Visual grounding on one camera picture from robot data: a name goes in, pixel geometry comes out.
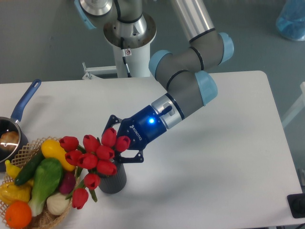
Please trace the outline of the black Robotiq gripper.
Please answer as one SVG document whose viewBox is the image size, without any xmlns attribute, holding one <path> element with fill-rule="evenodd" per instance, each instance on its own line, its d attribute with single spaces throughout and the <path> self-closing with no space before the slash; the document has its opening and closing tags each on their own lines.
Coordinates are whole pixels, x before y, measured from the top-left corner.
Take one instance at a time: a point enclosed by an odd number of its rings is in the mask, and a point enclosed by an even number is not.
<svg viewBox="0 0 305 229">
<path fill-rule="evenodd" d="M 120 119 L 110 115 L 102 135 L 114 125 L 120 125 L 117 136 L 127 136 L 130 139 L 129 150 L 138 150 L 134 157 L 124 157 L 117 153 L 114 161 L 120 164 L 143 163 L 143 149 L 153 140 L 164 134 L 167 129 L 157 112 L 148 105 L 130 118 Z"/>
</svg>

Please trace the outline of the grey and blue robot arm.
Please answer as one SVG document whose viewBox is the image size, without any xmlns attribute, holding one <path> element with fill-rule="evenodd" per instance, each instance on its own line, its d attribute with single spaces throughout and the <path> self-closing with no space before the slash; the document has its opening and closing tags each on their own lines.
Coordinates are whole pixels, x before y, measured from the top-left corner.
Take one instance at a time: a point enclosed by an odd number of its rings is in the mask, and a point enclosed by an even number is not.
<svg viewBox="0 0 305 229">
<path fill-rule="evenodd" d="M 118 124 L 118 136 L 128 136 L 132 158 L 115 150 L 118 163 L 143 162 L 143 150 L 157 137 L 207 105 L 218 94 L 217 86 L 207 73 L 211 67 L 229 60 L 234 53 L 232 39 L 218 33 L 201 0 L 173 0 L 189 48 L 180 54 L 160 50 L 150 53 L 156 36 L 152 17 L 142 10 L 140 0 L 77 0 L 75 7 L 88 29 L 102 28 L 113 48 L 114 66 L 84 68 L 86 77 L 116 74 L 119 78 L 153 76 L 166 90 L 130 118 L 112 115 L 107 127 Z"/>
</svg>

